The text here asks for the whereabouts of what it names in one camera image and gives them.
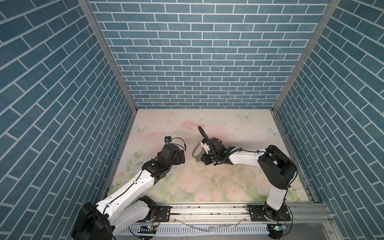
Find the table surface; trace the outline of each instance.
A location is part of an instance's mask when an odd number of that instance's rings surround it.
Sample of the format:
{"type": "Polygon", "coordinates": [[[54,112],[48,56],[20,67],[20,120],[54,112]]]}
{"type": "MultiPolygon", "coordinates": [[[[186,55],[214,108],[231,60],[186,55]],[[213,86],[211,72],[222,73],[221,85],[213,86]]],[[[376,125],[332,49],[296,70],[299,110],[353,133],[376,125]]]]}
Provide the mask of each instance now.
{"type": "MultiPolygon", "coordinates": [[[[181,137],[187,150],[185,164],[173,166],[167,176],[142,195],[155,202],[243,202],[265,201],[270,183],[259,167],[198,162],[203,137],[222,140],[225,147],[263,149],[275,145],[288,152],[269,110],[257,109],[140,109],[136,115],[109,194],[112,194],[154,158],[164,145],[164,137],[181,137]]],[[[182,144],[180,139],[174,143],[182,144]]],[[[308,201],[300,179],[291,184],[287,201],[308,201]]]]}

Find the brick wall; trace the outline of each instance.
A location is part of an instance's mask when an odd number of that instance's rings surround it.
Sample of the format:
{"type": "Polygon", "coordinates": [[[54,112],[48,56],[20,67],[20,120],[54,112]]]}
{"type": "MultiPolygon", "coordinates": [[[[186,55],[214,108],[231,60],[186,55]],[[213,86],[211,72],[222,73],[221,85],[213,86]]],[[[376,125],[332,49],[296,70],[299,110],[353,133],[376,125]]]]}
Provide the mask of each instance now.
{"type": "Polygon", "coordinates": [[[384,239],[383,12],[342,0],[278,110],[345,239],[384,239]]]}
{"type": "Polygon", "coordinates": [[[328,1],[91,4],[139,108],[271,108],[328,1]]]}
{"type": "Polygon", "coordinates": [[[0,239],[70,239],[131,114],[76,0],[0,1],[0,239]]]}

